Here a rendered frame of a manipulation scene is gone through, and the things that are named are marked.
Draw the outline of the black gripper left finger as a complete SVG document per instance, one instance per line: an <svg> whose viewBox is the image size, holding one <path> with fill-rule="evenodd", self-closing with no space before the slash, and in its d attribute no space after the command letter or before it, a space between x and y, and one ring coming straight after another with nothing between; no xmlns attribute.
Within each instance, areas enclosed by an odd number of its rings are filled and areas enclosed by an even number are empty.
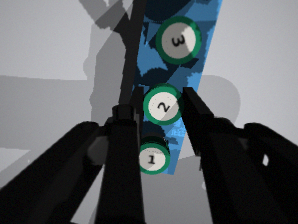
<svg viewBox="0 0 298 224"><path fill-rule="evenodd" d="M146 224L143 101L144 87L135 86L129 104L113 106L104 126L75 125L2 187L0 224L69 224L103 164L94 224Z"/></svg>

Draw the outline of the blue test tube rack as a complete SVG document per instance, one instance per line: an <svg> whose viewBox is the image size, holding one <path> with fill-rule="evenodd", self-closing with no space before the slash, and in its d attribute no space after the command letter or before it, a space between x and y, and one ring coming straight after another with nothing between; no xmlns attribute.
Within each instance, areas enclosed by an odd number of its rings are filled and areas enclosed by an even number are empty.
<svg viewBox="0 0 298 224"><path fill-rule="evenodd" d="M183 93L192 87L196 93L202 76L222 0L147 0L137 57L132 93L135 86L147 91L157 83L169 83ZM161 24L173 16L187 16L200 28L202 43L197 55L185 64L175 65L163 60L157 52L155 37ZM161 134L169 146L170 164L162 173L174 175L186 133L182 118L161 126L152 123L144 114L142 135Z"/></svg>

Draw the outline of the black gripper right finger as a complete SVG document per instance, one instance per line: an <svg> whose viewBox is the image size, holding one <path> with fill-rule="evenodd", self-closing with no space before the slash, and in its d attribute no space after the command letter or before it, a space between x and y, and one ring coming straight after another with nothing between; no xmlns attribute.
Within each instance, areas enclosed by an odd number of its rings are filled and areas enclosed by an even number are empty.
<svg viewBox="0 0 298 224"><path fill-rule="evenodd" d="M182 97L213 224L298 224L298 146L260 123L214 116L192 87Z"/></svg>

